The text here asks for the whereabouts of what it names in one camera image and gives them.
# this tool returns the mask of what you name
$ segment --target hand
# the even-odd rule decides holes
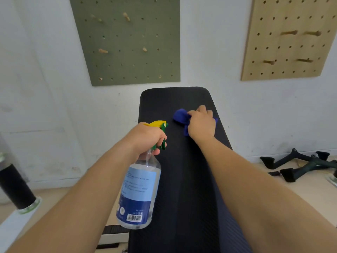
[[[120,141],[137,155],[146,152],[154,145],[160,146],[163,140],[167,139],[165,133],[158,127],[150,127],[144,125],[144,122],[137,124],[130,132]],[[153,151],[153,155],[160,153],[159,149]]]
[[[202,105],[196,111],[189,111],[188,114],[192,116],[188,133],[197,144],[207,138],[214,137],[215,120],[212,110],[207,111],[206,107]]]

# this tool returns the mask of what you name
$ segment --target barcode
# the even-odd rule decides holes
[[[128,214],[126,221],[141,222],[142,217],[143,217],[142,215],[136,216],[136,215]]]

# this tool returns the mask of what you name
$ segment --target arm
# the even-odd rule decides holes
[[[7,252],[94,252],[127,169],[164,138],[161,129],[138,124]]]
[[[255,253],[336,252],[334,226],[293,191],[214,138],[212,111],[200,106],[189,114],[188,132]]]

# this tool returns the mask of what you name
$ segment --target white wall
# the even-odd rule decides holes
[[[251,2],[180,0],[180,83],[94,88],[69,0],[15,0],[45,80],[61,92],[88,164],[137,123],[140,94],[154,87],[207,88],[233,149],[250,160],[293,147],[336,150],[336,44],[320,77],[241,82]]]
[[[33,188],[81,177],[87,164],[69,124],[58,110],[13,0],[1,0],[0,152],[9,153]]]

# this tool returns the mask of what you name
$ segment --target forearm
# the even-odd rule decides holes
[[[215,138],[197,144],[254,252],[336,249],[335,227],[293,191]]]
[[[133,155],[116,144],[8,253],[94,252]]]

